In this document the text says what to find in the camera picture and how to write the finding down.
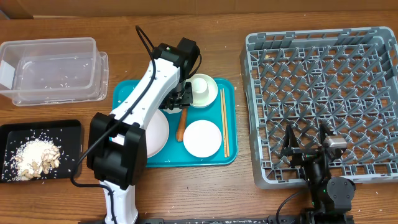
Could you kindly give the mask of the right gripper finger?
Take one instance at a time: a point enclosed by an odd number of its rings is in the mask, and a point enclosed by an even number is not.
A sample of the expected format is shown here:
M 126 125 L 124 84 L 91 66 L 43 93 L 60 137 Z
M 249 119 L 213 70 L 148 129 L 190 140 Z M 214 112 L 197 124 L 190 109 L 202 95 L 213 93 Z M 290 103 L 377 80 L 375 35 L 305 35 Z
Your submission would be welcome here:
M 295 137 L 292 126 L 288 124 L 285 129 L 284 143 L 281 149 L 281 154 L 294 154 L 299 151 L 299 144 Z
M 329 127 L 326 124 L 321 123 L 319 125 L 319 135 L 320 135 L 320 144 L 323 146 L 326 137 L 332 136 L 333 132 L 329 129 Z

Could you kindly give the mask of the orange carrot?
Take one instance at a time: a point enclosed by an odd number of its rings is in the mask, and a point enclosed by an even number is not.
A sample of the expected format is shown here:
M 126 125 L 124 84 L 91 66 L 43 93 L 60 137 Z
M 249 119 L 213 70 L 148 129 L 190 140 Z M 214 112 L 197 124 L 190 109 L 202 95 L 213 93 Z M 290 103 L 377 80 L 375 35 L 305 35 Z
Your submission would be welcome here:
M 178 142 L 183 141 L 183 135 L 184 135 L 185 128 L 186 128 L 186 123 L 187 123 L 187 109 L 184 108 L 181 112 L 180 121 L 179 121 L 177 132 L 176 132 L 176 140 Z

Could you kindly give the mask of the large white plate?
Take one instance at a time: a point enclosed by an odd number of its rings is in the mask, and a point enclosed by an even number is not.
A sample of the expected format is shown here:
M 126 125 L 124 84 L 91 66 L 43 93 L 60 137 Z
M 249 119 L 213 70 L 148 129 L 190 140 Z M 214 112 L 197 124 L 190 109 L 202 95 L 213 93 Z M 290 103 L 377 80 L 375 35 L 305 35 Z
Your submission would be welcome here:
M 146 129 L 147 157 L 153 157 L 162 150 L 169 138 L 169 122 L 161 112 L 157 110 Z

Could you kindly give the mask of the rice and peanut scraps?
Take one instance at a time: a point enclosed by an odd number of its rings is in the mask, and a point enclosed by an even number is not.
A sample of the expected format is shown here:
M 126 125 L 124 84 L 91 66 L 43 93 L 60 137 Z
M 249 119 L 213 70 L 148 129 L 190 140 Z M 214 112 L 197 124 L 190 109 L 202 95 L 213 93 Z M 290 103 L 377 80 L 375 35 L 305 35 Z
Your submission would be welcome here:
M 50 171 L 59 168 L 62 154 L 61 147 L 53 141 L 27 141 L 11 151 L 11 158 L 4 162 L 1 180 L 19 182 L 44 178 Z

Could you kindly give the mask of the white tissue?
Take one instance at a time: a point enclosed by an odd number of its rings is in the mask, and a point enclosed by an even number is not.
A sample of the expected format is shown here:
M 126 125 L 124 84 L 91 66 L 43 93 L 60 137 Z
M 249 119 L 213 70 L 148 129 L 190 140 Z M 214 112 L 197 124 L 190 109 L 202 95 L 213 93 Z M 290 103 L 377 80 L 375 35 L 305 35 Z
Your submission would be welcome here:
M 174 108 L 174 109 L 172 109 L 172 110 L 170 110 L 170 109 L 164 109 L 163 110 L 163 112 L 166 112 L 166 113 L 168 113 L 168 114 L 176 114 L 176 113 L 179 113 L 179 112 L 181 112 L 182 110 L 180 109 L 180 108 Z

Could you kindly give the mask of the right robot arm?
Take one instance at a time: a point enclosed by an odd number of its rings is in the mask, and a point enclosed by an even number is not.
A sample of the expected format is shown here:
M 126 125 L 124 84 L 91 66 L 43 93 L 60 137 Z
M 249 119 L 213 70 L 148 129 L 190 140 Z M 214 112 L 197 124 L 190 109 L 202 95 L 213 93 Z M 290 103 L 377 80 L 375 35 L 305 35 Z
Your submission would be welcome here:
M 333 177 L 329 165 L 347 150 L 347 142 L 337 136 L 325 124 L 319 126 L 320 145 L 314 149 L 301 149 L 291 125 L 285 129 L 283 156 L 290 156 L 291 168 L 299 166 L 300 174 L 312 198 L 312 208 L 304 208 L 300 215 L 280 217 L 283 206 L 292 198 L 304 193 L 301 190 L 285 199 L 279 205 L 275 220 L 277 223 L 354 223 L 350 211 L 356 190 L 355 183 L 344 177 Z

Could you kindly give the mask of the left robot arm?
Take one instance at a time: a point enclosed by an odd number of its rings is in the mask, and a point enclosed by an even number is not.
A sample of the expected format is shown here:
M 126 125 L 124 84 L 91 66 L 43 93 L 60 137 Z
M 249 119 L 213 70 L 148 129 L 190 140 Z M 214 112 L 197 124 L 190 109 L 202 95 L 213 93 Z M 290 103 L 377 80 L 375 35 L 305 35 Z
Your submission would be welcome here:
M 146 129 L 159 109 L 185 109 L 193 103 L 188 82 L 200 66 L 197 43 L 182 38 L 176 47 L 161 43 L 150 52 L 147 71 L 130 95 L 109 115 L 90 123 L 87 166 L 104 190 L 103 223 L 137 223 L 134 185 L 147 164 Z

